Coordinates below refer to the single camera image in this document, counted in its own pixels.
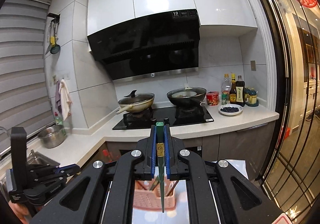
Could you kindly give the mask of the person's left hand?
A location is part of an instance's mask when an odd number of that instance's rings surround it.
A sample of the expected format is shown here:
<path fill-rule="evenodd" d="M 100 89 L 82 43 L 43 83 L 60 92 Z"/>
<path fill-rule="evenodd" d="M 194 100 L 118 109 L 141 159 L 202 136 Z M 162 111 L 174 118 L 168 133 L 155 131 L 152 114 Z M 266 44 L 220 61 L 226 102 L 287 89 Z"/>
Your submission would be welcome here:
<path fill-rule="evenodd" d="M 9 201 L 9 206 L 23 224 L 29 224 L 31 214 L 26 205 Z"/>

